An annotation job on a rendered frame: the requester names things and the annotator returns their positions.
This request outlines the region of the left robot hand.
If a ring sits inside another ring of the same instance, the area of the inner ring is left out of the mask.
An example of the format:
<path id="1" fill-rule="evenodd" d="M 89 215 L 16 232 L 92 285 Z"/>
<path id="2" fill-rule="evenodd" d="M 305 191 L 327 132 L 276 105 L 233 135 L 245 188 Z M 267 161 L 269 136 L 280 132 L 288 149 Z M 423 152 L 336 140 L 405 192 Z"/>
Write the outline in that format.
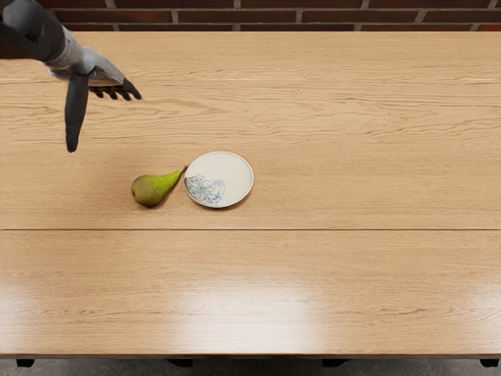
<path id="1" fill-rule="evenodd" d="M 67 82 L 64 121 L 67 151 L 77 149 L 79 135 L 85 119 L 88 95 L 113 100 L 141 100 L 139 90 L 106 57 L 81 45 L 71 32 L 63 30 L 63 47 L 45 62 L 50 74 Z"/>

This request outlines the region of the white plate with blue pattern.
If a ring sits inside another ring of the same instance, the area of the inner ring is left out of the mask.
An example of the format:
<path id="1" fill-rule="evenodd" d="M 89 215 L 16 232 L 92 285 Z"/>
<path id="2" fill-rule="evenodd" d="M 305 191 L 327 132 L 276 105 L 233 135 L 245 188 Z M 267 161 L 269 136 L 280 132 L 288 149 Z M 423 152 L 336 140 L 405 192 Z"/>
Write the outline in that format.
<path id="1" fill-rule="evenodd" d="M 186 169 L 184 184 L 189 197 L 208 208 L 239 204 L 254 185 L 254 172 L 240 155 L 215 151 L 199 156 Z"/>

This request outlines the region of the green pear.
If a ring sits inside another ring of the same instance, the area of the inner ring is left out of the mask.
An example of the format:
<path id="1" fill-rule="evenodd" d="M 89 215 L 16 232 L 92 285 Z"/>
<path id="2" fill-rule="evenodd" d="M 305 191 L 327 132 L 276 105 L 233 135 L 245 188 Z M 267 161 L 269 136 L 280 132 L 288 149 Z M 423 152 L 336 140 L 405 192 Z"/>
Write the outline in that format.
<path id="1" fill-rule="evenodd" d="M 165 175 L 146 174 L 135 178 L 131 184 L 132 198 L 143 207 L 156 207 L 174 188 L 186 169 L 187 165 Z"/>

